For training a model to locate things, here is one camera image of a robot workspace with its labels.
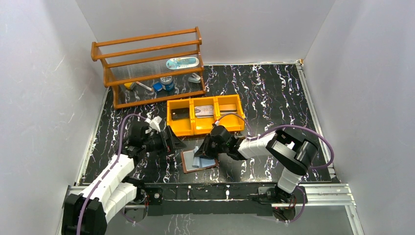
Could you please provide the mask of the brown leather card holder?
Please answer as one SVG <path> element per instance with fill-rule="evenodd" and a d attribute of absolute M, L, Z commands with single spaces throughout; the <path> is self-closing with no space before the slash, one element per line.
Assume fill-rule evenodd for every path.
<path fill-rule="evenodd" d="M 195 153 L 198 151 L 198 149 L 199 146 L 195 146 L 193 150 L 181 152 L 183 172 L 185 174 L 218 166 L 219 163 L 217 159 L 196 157 Z"/>

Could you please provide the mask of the yellow three-compartment bin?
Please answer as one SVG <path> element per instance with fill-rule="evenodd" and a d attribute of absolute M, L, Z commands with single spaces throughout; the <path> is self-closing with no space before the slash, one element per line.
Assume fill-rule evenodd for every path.
<path fill-rule="evenodd" d="M 242 102 L 237 94 L 167 102 L 167 125 L 178 137 L 208 134 L 215 122 L 231 132 L 243 131 L 244 119 Z"/>

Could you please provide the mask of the light grey credit card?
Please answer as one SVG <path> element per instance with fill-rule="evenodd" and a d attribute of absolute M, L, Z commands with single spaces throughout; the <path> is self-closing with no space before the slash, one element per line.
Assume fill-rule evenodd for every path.
<path fill-rule="evenodd" d="M 213 105 L 195 106 L 194 113 L 196 118 L 211 118 L 214 117 Z"/>

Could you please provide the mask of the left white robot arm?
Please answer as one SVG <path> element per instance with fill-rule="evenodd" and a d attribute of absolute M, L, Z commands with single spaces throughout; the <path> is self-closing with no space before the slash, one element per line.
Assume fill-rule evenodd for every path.
<path fill-rule="evenodd" d="M 120 143 L 120 153 L 112 157 L 97 178 L 80 193 L 66 197 L 61 234 L 103 235 L 111 219 L 125 212 L 127 204 L 161 204 L 162 189 L 146 186 L 132 176 L 132 171 L 143 154 L 166 157 L 186 144 L 170 126 L 161 130 L 150 122 L 133 126 L 128 138 Z"/>

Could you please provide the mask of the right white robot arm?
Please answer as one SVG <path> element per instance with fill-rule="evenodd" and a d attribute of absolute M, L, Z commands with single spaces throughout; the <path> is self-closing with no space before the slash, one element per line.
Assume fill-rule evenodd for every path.
<path fill-rule="evenodd" d="M 273 156 L 284 166 L 276 193 L 289 196 L 307 174 L 318 147 L 312 140 L 291 134 L 283 128 L 257 137 L 235 137 L 224 126 L 218 125 L 206 135 L 194 156 L 215 159 L 223 153 L 237 161 Z"/>

